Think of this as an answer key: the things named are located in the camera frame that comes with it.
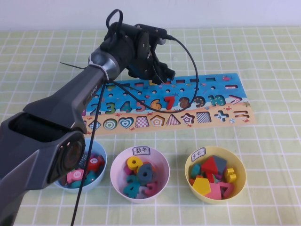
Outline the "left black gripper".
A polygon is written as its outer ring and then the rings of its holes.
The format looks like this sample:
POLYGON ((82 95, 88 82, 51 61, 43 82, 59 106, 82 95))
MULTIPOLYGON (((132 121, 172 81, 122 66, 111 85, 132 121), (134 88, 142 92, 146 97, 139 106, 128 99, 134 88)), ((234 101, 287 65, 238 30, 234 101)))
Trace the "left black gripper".
POLYGON ((167 64, 158 61, 155 50, 150 44, 149 32, 140 32, 134 44, 135 56, 127 66, 130 77, 151 79, 155 84, 174 80, 175 71, 167 64))

